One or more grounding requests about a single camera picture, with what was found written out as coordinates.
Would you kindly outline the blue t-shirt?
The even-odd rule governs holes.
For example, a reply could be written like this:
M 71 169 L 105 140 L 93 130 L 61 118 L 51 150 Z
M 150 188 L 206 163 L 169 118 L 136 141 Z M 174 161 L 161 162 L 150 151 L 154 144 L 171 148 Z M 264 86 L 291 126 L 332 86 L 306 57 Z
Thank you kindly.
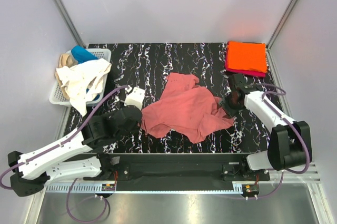
M 98 59 L 88 50 L 78 45 L 71 49 L 71 54 L 73 58 L 78 62 L 78 64 Z

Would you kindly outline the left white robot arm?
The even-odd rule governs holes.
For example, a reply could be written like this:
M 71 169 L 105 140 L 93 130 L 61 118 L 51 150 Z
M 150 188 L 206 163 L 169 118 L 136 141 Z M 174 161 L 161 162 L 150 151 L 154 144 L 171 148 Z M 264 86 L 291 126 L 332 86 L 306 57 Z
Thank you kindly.
M 8 165 L 13 172 L 10 189 L 19 197 L 27 197 L 53 182 L 112 179 L 116 165 L 102 149 L 137 132 L 141 121 L 142 112 L 134 105 L 103 115 L 91 112 L 79 128 L 63 138 L 30 153 L 9 153 Z

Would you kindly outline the white plastic laundry basket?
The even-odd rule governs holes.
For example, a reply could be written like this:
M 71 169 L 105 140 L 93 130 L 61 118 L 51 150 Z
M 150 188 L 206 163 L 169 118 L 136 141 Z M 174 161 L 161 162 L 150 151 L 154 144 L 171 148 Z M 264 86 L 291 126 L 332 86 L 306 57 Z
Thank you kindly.
M 109 49 L 107 48 L 87 48 L 86 50 L 90 52 L 91 54 L 93 54 L 94 56 L 96 56 L 98 59 L 105 59 L 106 61 L 110 62 L 111 51 Z M 102 78 L 103 79 L 102 92 L 94 100 L 87 102 L 86 106 L 96 106 L 98 102 L 100 102 L 101 99 L 104 97 L 107 76 L 108 75 L 106 74 Z M 55 105 L 63 105 L 63 106 L 71 107 L 69 100 L 67 100 L 64 97 L 61 91 L 61 88 L 56 80 L 53 84 L 51 93 L 49 95 L 49 102 Z

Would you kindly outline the folded magenta t-shirt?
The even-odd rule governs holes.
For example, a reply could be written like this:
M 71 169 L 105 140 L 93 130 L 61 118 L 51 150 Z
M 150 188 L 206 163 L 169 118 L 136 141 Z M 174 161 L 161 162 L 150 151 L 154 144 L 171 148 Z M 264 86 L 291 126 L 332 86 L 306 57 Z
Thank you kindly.
M 244 56 L 241 56 L 240 53 L 233 52 L 228 50 L 226 59 L 225 59 L 225 69 L 230 73 L 240 73 L 245 74 L 249 76 L 256 76 L 256 77 L 266 77 L 265 72 L 259 72 L 259 71 L 250 71 L 250 70 L 243 70 L 243 69 L 232 69 L 230 67 L 230 62 L 236 62 L 239 59 L 244 59 Z

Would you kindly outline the white t-shirt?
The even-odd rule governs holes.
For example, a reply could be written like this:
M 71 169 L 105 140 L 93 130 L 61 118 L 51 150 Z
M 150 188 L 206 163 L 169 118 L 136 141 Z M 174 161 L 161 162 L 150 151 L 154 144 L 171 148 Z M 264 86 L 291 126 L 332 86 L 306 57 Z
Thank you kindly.
M 87 114 L 87 102 L 93 101 L 102 93 L 104 77 L 110 72 L 111 66 L 107 60 L 98 59 L 56 70 L 71 106 L 81 116 Z

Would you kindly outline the left aluminium frame post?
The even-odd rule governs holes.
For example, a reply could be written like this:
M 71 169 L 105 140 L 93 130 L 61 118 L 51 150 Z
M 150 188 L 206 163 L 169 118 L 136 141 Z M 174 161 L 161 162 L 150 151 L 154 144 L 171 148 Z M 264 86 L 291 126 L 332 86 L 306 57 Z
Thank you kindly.
M 85 42 L 83 41 L 83 39 L 80 36 L 80 33 L 78 32 L 78 30 L 76 29 L 72 18 L 70 17 L 64 3 L 62 0 L 53 0 L 63 21 L 65 22 L 70 34 L 72 35 L 73 39 L 75 40 L 76 44 L 81 46 L 81 47 L 86 47 Z

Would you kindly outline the folded orange t-shirt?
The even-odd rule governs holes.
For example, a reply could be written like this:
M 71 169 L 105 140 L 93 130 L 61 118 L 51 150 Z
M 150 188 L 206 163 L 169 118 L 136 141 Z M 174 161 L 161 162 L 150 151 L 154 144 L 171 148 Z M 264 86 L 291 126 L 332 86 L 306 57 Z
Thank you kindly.
M 225 65 L 232 71 L 266 74 L 266 44 L 229 41 Z

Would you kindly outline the aluminium frame post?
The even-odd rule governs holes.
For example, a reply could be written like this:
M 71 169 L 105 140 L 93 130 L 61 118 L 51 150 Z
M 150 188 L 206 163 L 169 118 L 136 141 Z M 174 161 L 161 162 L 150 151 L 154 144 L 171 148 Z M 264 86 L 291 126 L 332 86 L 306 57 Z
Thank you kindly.
M 53 0 L 63 21 L 65 22 L 70 34 L 72 35 L 73 39 L 75 40 L 76 44 L 81 46 L 81 47 L 86 47 L 85 42 L 83 41 L 83 39 L 80 36 L 80 33 L 78 32 L 78 30 L 76 29 L 72 18 L 70 17 L 64 3 L 62 0 Z
M 281 16 L 274 32 L 272 33 L 267 45 L 266 45 L 266 48 L 267 50 L 269 51 L 273 44 L 275 43 L 277 37 L 279 36 L 279 34 L 281 33 L 282 31 L 282 28 L 285 26 L 287 20 L 289 19 L 289 17 L 291 16 L 294 8 L 296 7 L 297 3 L 299 2 L 299 0 L 290 0 L 283 15 Z

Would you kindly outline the salmon pink t-shirt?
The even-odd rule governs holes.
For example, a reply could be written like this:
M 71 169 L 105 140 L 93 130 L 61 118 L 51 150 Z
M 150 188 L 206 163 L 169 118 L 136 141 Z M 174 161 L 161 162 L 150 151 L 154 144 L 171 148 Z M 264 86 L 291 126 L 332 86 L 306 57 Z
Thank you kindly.
M 215 97 L 192 74 L 170 73 L 160 99 L 142 109 L 141 128 L 155 138 L 174 130 L 192 143 L 200 143 L 216 131 L 233 126 Z

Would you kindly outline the right aluminium frame post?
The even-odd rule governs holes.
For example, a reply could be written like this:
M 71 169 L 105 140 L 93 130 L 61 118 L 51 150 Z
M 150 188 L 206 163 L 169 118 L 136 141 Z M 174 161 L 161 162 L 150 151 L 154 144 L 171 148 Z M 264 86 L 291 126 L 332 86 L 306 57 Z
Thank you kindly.
M 267 45 L 266 45 L 266 48 L 267 50 L 269 51 L 273 44 L 275 43 L 277 37 L 279 36 L 279 34 L 281 33 L 282 31 L 282 28 L 285 26 L 287 20 L 289 19 L 289 17 L 291 16 L 294 8 L 296 7 L 297 3 L 299 2 L 299 0 L 290 0 L 283 15 L 281 16 L 274 32 L 272 33 Z

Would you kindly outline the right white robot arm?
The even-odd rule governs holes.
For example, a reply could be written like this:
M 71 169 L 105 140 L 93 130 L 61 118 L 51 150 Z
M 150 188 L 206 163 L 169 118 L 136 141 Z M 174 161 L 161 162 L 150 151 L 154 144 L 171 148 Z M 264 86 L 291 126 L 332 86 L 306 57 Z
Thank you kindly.
M 230 92 L 220 101 L 231 118 L 249 110 L 266 126 L 270 141 L 266 151 L 247 155 L 239 166 L 239 174 L 251 180 L 258 171 L 276 170 L 303 174 L 312 161 L 310 126 L 286 115 L 268 98 L 262 84 L 249 84 L 243 74 L 229 77 Z

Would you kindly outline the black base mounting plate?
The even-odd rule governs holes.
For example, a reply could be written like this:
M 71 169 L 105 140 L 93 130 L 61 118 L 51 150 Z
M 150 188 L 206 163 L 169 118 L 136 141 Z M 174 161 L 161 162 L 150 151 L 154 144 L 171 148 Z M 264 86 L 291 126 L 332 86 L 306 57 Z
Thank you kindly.
M 52 168 L 53 182 L 78 178 L 90 182 L 117 179 L 118 192 L 224 193 L 233 182 L 270 180 L 266 168 L 250 171 L 246 154 L 80 154 Z

